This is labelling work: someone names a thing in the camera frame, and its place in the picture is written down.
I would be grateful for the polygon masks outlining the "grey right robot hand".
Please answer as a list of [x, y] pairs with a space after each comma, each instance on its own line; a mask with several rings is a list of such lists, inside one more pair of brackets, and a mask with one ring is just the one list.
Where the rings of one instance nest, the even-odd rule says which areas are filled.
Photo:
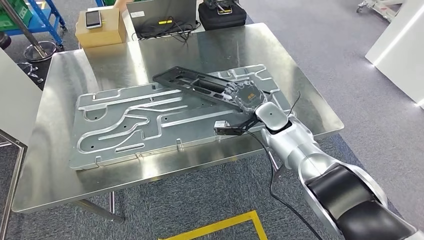
[[265, 93], [253, 80], [228, 82], [225, 92], [246, 114], [253, 114], [259, 106], [268, 102]]

